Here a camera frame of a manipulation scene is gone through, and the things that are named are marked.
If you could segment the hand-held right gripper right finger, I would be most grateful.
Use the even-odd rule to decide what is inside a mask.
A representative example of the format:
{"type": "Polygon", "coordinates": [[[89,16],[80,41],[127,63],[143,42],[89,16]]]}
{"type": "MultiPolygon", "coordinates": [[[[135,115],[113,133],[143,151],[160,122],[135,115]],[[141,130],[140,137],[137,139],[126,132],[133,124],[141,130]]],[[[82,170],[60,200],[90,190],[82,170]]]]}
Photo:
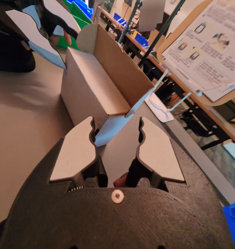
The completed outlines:
{"type": "Polygon", "coordinates": [[[138,161],[151,173],[150,183],[158,187],[162,180],[185,182],[169,136],[146,117],[140,117],[138,161]]]}

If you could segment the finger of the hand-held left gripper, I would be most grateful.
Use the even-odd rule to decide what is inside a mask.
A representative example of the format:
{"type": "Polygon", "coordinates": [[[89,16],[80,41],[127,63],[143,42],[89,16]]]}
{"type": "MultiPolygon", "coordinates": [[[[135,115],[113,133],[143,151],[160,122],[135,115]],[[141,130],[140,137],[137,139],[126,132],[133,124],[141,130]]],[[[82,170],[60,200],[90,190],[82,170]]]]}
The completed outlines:
{"type": "Polygon", "coordinates": [[[35,20],[30,15],[17,10],[6,11],[6,14],[27,37],[28,45],[33,51],[50,63],[62,69],[66,69],[60,54],[53,49],[49,41],[40,34],[35,20]]]}
{"type": "Polygon", "coordinates": [[[43,0],[42,1],[45,16],[55,26],[60,26],[70,36],[78,36],[81,31],[78,23],[72,14],[56,0],[43,0]]]}

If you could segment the green plastic storage bin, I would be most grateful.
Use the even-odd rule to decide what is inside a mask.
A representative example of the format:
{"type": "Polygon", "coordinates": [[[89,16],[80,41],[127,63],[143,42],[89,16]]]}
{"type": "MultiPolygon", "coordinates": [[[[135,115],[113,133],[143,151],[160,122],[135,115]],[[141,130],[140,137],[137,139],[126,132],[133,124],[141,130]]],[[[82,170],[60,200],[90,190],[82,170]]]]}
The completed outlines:
{"type": "MultiPolygon", "coordinates": [[[[73,18],[76,20],[76,22],[78,23],[81,29],[83,29],[86,25],[92,23],[91,19],[89,19],[75,3],[70,4],[67,2],[67,0],[63,0],[63,2],[67,6],[73,18]]],[[[62,48],[71,47],[76,50],[79,50],[77,47],[76,40],[73,37],[71,37],[71,40],[72,40],[72,45],[68,45],[64,37],[61,36],[57,43],[57,46],[62,47],[62,48]]]]}

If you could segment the small blue background bin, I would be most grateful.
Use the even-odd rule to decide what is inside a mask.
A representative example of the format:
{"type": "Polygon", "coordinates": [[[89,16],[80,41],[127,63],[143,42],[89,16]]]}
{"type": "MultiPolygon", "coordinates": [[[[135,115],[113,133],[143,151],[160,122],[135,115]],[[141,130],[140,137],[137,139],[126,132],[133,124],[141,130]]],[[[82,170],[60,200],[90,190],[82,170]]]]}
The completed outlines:
{"type": "Polygon", "coordinates": [[[114,13],[113,18],[120,24],[120,26],[123,26],[123,27],[126,26],[127,24],[126,20],[123,19],[121,16],[119,16],[117,13],[114,13]]]}
{"type": "Polygon", "coordinates": [[[148,48],[148,47],[149,47],[147,39],[146,39],[144,36],[142,36],[137,30],[134,30],[133,38],[134,38],[134,40],[137,41],[141,46],[143,46],[143,47],[145,47],[145,48],[148,48]]]}

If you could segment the black stand pole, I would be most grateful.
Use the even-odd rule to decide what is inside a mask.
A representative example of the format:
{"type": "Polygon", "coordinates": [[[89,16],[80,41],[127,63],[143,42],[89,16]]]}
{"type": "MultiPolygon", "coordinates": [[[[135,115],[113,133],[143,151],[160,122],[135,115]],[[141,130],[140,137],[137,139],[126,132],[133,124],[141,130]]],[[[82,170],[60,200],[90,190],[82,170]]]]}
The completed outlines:
{"type": "Polygon", "coordinates": [[[146,53],[144,54],[144,56],[142,57],[142,59],[140,60],[138,66],[141,68],[144,64],[144,62],[146,61],[147,57],[149,56],[149,54],[151,53],[151,51],[153,50],[154,46],[157,44],[157,42],[159,41],[159,39],[162,37],[162,35],[165,33],[165,31],[167,30],[167,28],[169,27],[170,23],[172,22],[173,18],[177,15],[178,11],[180,10],[180,8],[182,7],[182,5],[184,4],[185,0],[180,0],[179,3],[177,4],[177,6],[175,7],[175,9],[173,10],[173,12],[171,13],[171,15],[169,16],[169,18],[167,19],[167,21],[164,23],[164,25],[162,26],[162,28],[160,29],[158,35],[156,36],[156,38],[153,40],[152,44],[150,45],[150,47],[147,49],[146,53]]]}

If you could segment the person's right hand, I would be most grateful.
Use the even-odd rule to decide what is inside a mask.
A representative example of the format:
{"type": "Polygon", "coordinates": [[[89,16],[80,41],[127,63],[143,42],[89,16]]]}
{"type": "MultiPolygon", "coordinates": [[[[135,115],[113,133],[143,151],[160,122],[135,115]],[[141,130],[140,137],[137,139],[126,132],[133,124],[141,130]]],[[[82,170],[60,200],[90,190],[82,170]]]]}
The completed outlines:
{"type": "Polygon", "coordinates": [[[125,174],[123,174],[121,177],[119,177],[118,179],[116,179],[114,182],[113,182],[113,186],[115,188],[125,188],[127,187],[126,186],[126,179],[127,179],[127,176],[128,176],[128,172],[126,172],[125,174]]]}

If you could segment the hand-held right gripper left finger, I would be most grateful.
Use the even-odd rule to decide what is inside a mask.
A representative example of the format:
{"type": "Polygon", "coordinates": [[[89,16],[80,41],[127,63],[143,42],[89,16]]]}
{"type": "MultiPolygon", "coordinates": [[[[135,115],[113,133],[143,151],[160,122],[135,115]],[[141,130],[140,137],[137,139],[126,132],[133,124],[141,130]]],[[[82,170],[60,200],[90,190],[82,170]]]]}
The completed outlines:
{"type": "Polygon", "coordinates": [[[64,137],[51,182],[72,180],[76,187],[84,185],[83,171],[97,160],[94,132],[94,118],[89,116],[64,137]]]}

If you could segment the grey light stand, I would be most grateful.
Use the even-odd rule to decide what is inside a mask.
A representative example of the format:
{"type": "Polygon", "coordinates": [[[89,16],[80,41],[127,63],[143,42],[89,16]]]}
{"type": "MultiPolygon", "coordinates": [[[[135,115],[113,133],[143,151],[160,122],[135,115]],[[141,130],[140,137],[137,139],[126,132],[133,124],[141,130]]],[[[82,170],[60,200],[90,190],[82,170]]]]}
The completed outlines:
{"type": "Polygon", "coordinates": [[[141,0],[137,0],[137,1],[136,1],[135,5],[134,5],[134,8],[133,8],[133,10],[132,10],[132,12],[131,12],[131,15],[130,15],[130,17],[129,17],[127,23],[126,23],[126,26],[124,27],[124,29],[123,29],[123,31],[122,31],[122,34],[121,34],[121,36],[120,36],[120,38],[119,38],[119,40],[118,40],[118,44],[119,44],[119,45],[121,45],[121,43],[122,43],[122,41],[123,41],[125,35],[129,32],[129,27],[130,27],[131,21],[132,21],[134,15],[135,15],[135,13],[136,13],[136,10],[138,9],[138,7],[140,7],[141,2],[142,2],[141,0]]]}

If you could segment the white cardboard mailer box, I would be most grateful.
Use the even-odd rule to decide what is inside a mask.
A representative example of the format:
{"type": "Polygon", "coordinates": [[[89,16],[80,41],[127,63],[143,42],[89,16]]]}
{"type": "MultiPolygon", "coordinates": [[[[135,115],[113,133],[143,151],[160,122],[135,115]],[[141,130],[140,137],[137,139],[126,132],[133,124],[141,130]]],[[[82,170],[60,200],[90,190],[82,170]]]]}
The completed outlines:
{"type": "Polygon", "coordinates": [[[99,24],[78,34],[67,49],[61,97],[74,126],[94,117],[97,147],[108,144],[132,118],[153,83],[99,24]]]}

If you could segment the long wooden background desk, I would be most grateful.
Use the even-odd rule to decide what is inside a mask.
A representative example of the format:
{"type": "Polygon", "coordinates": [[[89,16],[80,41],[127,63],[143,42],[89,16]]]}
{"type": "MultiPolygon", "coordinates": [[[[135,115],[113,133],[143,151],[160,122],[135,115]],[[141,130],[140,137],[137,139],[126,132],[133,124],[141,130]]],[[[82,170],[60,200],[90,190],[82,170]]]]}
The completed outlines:
{"type": "MultiPolygon", "coordinates": [[[[118,28],[118,21],[110,16],[108,12],[102,9],[100,6],[97,7],[97,11],[100,12],[100,18],[106,24],[106,31],[111,31],[116,33],[116,38],[121,36],[124,28],[118,28]]],[[[127,54],[131,53],[131,58],[135,56],[139,59],[141,58],[140,52],[145,52],[145,49],[130,35],[126,34],[123,39],[124,50],[127,54]]],[[[152,81],[153,79],[159,79],[160,76],[165,72],[163,64],[157,60],[155,56],[150,54],[146,59],[143,68],[145,66],[145,74],[152,81]]],[[[209,136],[216,136],[218,139],[214,142],[210,142],[201,147],[202,150],[206,150],[215,145],[221,144],[225,141],[231,141],[235,143],[235,129],[231,126],[229,122],[224,120],[220,114],[211,106],[204,104],[201,97],[191,94],[183,101],[189,109],[192,110],[193,114],[197,114],[197,118],[200,119],[201,123],[206,127],[207,122],[211,121],[212,128],[210,130],[209,136]]]]}

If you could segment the person's left hand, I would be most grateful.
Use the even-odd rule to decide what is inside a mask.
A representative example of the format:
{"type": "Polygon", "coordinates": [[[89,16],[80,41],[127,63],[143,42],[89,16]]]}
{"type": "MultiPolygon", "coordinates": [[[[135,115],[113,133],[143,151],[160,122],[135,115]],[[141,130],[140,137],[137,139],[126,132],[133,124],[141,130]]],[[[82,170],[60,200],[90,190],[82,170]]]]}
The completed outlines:
{"type": "MultiPolygon", "coordinates": [[[[49,41],[50,45],[53,48],[55,48],[58,41],[59,41],[59,39],[60,39],[60,35],[54,35],[53,34],[53,35],[49,36],[46,29],[44,29],[43,26],[42,26],[42,17],[43,17],[43,7],[42,7],[42,5],[41,4],[35,5],[35,10],[36,10],[36,12],[38,14],[38,17],[39,17],[39,20],[40,20],[40,23],[41,23],[41,27],[39,28],[39,32],[41,33],[41,35],[43,37],[45,37],[49,41]]],[[[67,42],[67,44],[72,45],[71,36],[68,33],[66,33],[65,30],[63,30],[63,32],[64,32],[64,39],[67,42]]]]}

